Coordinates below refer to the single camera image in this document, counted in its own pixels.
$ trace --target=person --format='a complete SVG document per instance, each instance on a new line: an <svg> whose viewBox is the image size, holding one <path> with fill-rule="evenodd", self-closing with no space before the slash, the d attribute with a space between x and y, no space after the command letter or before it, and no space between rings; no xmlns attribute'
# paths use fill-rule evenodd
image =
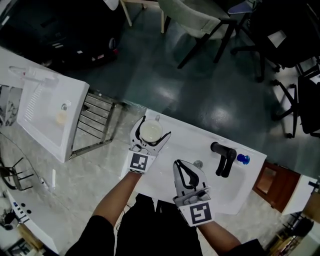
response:
<svg viewBox="0 0 320 256"><path fill-rule="evenodd" d="M140 178L141 174L128 172L101 200L66 256L114 255L114 227ZM265 254L257 239L241 244L214 221L197 228L219 256ZM188 226L175 204L158 200L155 210L152 198L138 194L122 217L115 255L201 256L202 251L196 227Z"/></svg>

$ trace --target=green chair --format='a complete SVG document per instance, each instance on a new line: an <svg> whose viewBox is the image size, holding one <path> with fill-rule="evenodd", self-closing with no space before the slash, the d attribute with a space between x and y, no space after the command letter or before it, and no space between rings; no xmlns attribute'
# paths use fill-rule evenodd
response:
<svg viewBox="0 0 320 256"><path fill-rule="evenodd" d="M233 32L237 26L236 20L231 19L213 0L158 0L158 3L165 15L196 39L195 46L178 65L178 69L181 69L207 40L222 39L214 63L219 61L229 39L235 35Z"/></svg>

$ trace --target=black faucet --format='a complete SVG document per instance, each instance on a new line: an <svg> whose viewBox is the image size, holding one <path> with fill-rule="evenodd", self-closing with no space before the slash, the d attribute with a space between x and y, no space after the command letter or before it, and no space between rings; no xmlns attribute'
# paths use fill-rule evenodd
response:
<svg viewBox="0 0 320 256"><path fill-rule="evenodd" d="M213 142L210 146L213 152L221 155L220 163L215 174L227 178L229 176L232 164L237 157L237 151L233 148L229 148L219 144L218 142Z"/></svg>

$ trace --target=forearm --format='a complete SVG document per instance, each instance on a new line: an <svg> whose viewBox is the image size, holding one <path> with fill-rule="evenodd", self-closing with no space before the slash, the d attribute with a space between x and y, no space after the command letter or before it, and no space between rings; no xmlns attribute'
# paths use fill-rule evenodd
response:
<svg viewBox="0 0 320 256"><path fill-rule="evenodd" d="M199 225L198 228L219 256L241 245L240 241L233 234L215 221Z"/></svg>
<svg viewBox="0 0 320 256"><path fill-rule="evenodd" d="M129 171L101 200L92 215L102 216L115 226L140 178L140 174Z"/></svg>

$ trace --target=white cup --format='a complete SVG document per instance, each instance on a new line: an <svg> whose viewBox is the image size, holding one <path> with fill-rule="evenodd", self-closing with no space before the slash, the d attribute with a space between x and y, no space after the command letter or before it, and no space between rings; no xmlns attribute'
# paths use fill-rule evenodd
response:
<svg viewBox="0 0 320 256"><path fill-rule="evenodd" d="M162 126L158 122L160 116L157 115L155 120L144 121L140 127L140 136L145 142L153 143L162 137Z"/></svg>

